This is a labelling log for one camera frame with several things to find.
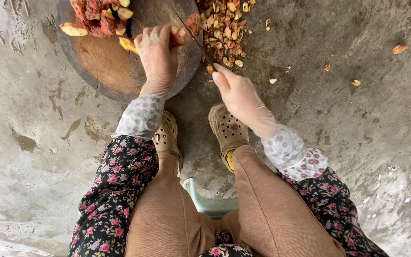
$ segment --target floral sleeve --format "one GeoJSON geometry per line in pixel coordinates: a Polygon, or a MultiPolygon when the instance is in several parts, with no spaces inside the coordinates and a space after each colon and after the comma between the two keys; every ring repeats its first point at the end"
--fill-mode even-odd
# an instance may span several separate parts
{"type": "Polygon", "coordinates": [[[68,256],[124,256],[132,208],[157,172],[158,155],[151,140],[128,135],[113,139],[78,206],[68,256]]]}
{"type": "Polygon", "coordinates": [[[350,190],[333,170],[327,168],[316,178],[300,182],[290,179],[279,170],[277,175],[300,194],[329,235],[339,241],[347,256],[388,256],[361,230],[356,206],[350,199],[350,190]]]}

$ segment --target round chopping block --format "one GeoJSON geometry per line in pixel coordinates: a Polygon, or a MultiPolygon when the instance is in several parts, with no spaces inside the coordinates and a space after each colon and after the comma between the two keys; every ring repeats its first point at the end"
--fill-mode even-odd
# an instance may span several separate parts
{"type": "MultiPolygon", "coordinates": [[[[171,6],[186,20],[192,13],[199,12],[195,0],[132,0],[129,8],[134,12],[128,21],[135,38],[144,27],[163,25],[182,26],[171,6]]],[[[59,27],[64,22],[77,22],[69,0],[59,0],[57,16],[58,39],[64,54],[74,69],[91,87],[112,100],[130,103],[139,96],[146,76],[139,56],[124,50],[118,36],[95,38],[71,37],[59,27]]],[[[202,42],[202,33],[197,37],[202,42]]],[[[177,79],[168,94],[175,96],[196,73],[202,53],[194,43],[183,47],[179,53],[177,79]]]]}

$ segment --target concrete floor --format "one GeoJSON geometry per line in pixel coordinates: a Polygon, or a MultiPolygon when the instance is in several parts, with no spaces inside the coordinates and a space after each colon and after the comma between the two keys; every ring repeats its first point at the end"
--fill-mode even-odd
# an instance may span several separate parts
{"type": "MultiPolygon", "coordinates": [[[[0,256],[67,254],[78,201],[126,107],[77,75],[55,14],[54,0],[0,0],[0,256]]],[[[268,0],[244,18],[254,33],[237,73],[329,156],[366,234],[390,256],[411,256],[411,0],[268,0]],[[397,44],[410,48],[394,55],[397,44]]],[[[182,179],[195,177],[205,196],[235,197],[207,120],[220,96],[204,71],[166,103],[179,124],[182,179]]],[[[252,133],[251,142],[264,158],[252,133]]]]}

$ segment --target knife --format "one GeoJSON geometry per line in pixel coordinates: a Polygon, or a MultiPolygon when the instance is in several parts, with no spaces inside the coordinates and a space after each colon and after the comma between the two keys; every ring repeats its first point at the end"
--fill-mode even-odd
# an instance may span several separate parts
{"type": "Polygon", "coordinates": [[[201,50],[202,55],[205,57],[205,59],[207,60],[207,62],[210,64],[210,66],[212,66],[213,71],[216,71],[215,67],[213,66],[213,61],[212,59],[205,54],[204,50],[202,49],[202,45],[199,44],[198,40],[195,38],[195,36],[193,35],[193,33],[190,31],[190,28],[187,27],[185,25],[185,22],[183,22],[182,18],[180,18],[180,15],[175,11],[174,7],[172,7],[172,5],[169,3],[169,5],[171,6],[172,10],[174,11],[174,13],[177,15],[177,17],[179,18],[179,20],[182,22],[183,26],[186,28],[186,30],[188,31],[188,33],[190,34],[191,38],[193,39],[193,41],[195,42],[195,44],[197,45],[197,47],[199,48],[199,50],[201,50]]]}

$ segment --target hand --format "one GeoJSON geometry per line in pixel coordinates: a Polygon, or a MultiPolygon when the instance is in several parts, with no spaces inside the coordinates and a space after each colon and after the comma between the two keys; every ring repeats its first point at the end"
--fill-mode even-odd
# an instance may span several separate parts
{"type": "Polygon", "coordinates": [[[250,79],[236,75],[219,64],[214,64],[214,67],[217,71],[212,73],[213,81],[228,111],[250,127],[262,141],[271,139],[278,123],[261,101],[250,79]]]}
{"type": "Polygon", "coordinates": [[[134,39],[147,81],[139,96],[157,94],[166,97],[174,84],[179,66],[180,47],[169,49],[171,26],[146,27],[134,39]]]}

